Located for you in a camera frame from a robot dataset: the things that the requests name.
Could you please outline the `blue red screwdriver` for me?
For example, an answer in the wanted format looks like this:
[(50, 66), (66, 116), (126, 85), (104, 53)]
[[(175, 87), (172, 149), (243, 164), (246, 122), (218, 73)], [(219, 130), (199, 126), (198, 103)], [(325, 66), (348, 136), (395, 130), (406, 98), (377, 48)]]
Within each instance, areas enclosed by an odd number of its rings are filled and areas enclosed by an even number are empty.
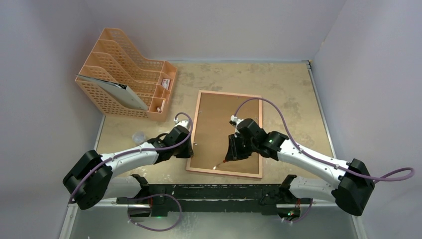
[(220, 165), (226, 163), (226, 160), (223, 160), (223, 162), (218, 163), (216, 166), (213, 167), (213, 170), (216, 170)]

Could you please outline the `pink picture frame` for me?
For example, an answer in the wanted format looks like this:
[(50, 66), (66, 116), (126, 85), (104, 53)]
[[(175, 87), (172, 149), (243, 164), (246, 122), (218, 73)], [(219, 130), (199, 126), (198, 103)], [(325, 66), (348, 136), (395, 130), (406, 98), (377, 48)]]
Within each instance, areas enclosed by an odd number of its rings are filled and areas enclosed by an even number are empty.
[(248, 159), (223, 162), (228, 150), (228, 136), (234, 133), (230, 117), (252, 118), (259, 126), (263, 123), (262, 102), (257, 95), (200, 90), (197, 99), (192, 133), (194, 156), (187, 162), (191, 172), (262, 178), (262, 157), (254, 153)]

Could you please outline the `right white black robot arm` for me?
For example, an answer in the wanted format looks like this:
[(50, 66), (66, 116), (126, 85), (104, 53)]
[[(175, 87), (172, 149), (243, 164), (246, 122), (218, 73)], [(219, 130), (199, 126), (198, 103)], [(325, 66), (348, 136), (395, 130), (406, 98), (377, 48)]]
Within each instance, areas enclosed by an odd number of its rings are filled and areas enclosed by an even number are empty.
[(361, 216), (375, 188), (368, 179), (366, 165), (354, 159), (346, 162), (295, 145), (287, 135), (267, 133), (253, 119), (231, 116), (235, 132), (228, 137), (224, 161), (239, 161), (257, 153), (264, 158), (292, 164), (317, 176), (307, 179), (289, 175), (280, 188), (280, 198), (287, 203), (297, 199), (320, 199), (336, 203), (343, 211)]

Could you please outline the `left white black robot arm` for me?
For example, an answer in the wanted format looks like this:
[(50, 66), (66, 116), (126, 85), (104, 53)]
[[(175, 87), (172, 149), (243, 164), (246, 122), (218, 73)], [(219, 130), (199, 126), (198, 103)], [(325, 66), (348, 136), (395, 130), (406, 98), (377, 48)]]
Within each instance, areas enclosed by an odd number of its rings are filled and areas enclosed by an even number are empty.
[(173, 156), (190, 158), (193, 156), (191, 128), (191, 124), (183, 120), (169, 133), (162, 133), (131, 149), (106, 154), (87, 151), (63, 179), (63, 185), (71, 194), (69, 203), (77, 204), (81, 210), (89, 209), (100, 200), (114, 196), (110, 185), (116, 176), (167, 161)]

